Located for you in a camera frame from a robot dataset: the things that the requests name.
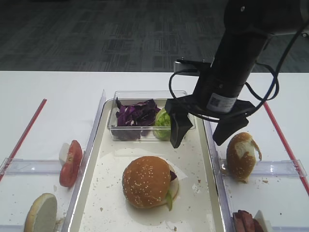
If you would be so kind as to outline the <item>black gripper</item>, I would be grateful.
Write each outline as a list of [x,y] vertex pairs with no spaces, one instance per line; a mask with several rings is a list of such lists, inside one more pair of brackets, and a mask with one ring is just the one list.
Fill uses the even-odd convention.
[[178,148],[189,129],[193,126],[188,114],[208,121],[219,121],[213,133],[213,140],[217,145],[222,145],[232,134],[246,127],[249,123],[246,118],[255,106],[249,101],[236,100],[229,113],[216,113],[209,109],[203,109],[193,95],[167,99],[165,110],[170,115],[171,134],[170,142],[173,148]]

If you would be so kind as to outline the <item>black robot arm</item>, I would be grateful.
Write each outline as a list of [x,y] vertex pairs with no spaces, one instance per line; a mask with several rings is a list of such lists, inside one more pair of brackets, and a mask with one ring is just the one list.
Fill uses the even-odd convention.
[[170,116],[170,142],[174,148],[191,128],[188,115],[217,124],[217,145],[248,125],[259,105],[239,99],[247,79],[273,36],[296,39],[309,28],[306,0],[230,0],[224,13],[225,32],[211,63],[177,60],[174,75],[198,75],[191,95],[172,96],[165,110]]

